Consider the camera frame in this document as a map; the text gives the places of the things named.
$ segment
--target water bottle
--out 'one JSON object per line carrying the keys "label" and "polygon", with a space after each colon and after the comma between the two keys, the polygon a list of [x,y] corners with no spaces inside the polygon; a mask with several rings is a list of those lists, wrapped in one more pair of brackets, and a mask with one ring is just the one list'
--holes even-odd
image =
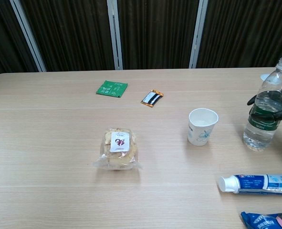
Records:
{"label": "water bottle", "polygon": [[[282,58],[261,85],[250,114],[271,114],[282,110]],[[271,142],[280,121],[262,120],[249,115],[243,140],[254,151],[261,151]]]}

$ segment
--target metal frame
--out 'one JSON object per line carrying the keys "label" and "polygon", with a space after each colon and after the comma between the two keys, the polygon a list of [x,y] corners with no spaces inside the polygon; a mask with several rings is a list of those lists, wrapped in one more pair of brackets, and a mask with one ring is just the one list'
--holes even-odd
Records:
{"label": "metal frame", "polygon": [[28,24],[27,19],[25,17],[25,13],[24,13],[24,10],[21,6],[20,0],[10,0],[10,3],[11,3],[11,6],[13,8],[13,11],[16,14],[19,25],[22,29],[25,40],[26,40],[28,47],[31,51],[32,57],[34,58],[34,61],[35,61],[36,66],[38,68],[38,71],[39,72],[46,72],[44,62],[43,62],[41,54],[39,52],[36,40],[34,39],[34,36],[32,34],[30,25]]}
{"label": "metal frame", "polygon": [[194,31],[194,37],[192,43],[192,51],[190,53],[190,59],[189,59],[189,68],[196,68],[197,65],[203,26],[207,14],[208,2],[209,0],[199,1],[196,25],[195,25],[195,31]]}
{"label": "metal frame", "polygon": [[110,34],[115,70],[123,69],[122,45],[118,21],[117,0],[107,0]]}

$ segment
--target blue snack bag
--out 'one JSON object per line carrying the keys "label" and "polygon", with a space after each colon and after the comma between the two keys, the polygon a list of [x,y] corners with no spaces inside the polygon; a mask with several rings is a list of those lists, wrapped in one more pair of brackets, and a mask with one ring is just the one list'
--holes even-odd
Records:
{"label": "blue snack bag", "polygon": [[243,211],[241,217],[248,229],[282,229],[282,213],[261,215]]}

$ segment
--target green label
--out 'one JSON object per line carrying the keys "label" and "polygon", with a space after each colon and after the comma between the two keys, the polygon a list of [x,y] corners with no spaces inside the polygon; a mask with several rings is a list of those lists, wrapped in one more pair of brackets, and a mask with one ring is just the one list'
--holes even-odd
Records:
{"label": "green label", "polygon": [[103,94],[120,98],[126,90],[127,86],[127,83],[118,83],[106,80],[103,85],[98,88],[96,94]]}
{"label": "green label", "polygon": [[[261,108],[259,108],[257,105],[253,105],[253,108],[251,109],[250,111],[250,114],[260,114],[260,115],[266,115],[266,114],[273,114],[274,112],[272,111],[265,111]],[[249,123],[256,127],[256,128],[259,128],[261,130],[269,130],[269,131],[272,131],[272,130],[276,130],[276,128],[278,128],[278,125],[280,123],[280,121],[269,121],[269,120],[262,120],[262,119],[259,119],[259,118],[254,118],[254,117],[251,117],[251,115],[249,115],[249,119],[248,119]]]}

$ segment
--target plastic bottle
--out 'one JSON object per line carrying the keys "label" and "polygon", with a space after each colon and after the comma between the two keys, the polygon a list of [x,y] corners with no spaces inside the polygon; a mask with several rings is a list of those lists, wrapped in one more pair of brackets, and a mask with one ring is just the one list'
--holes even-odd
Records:
{"label": "plastic bottle", "polygon": [[282,195],[282,174],[221,177],[218,186],[222,192]]}
{"label": "plastic bottle", "polygon": [[[250,114],[255,112],[260,114],[271,114],[282,110],[281,101],[271,99],[271,96],[269,97],[267,93],[263,93],[271,91],[275,91],[278,94],[282,93],[282,58],[276,65],[276,70],[272,72],[261,85]],[[243,134],[244,142],[252,150],[263,150],[272,140],[279,123],[280,121],[264,122],[261,119],[249,116]]]}

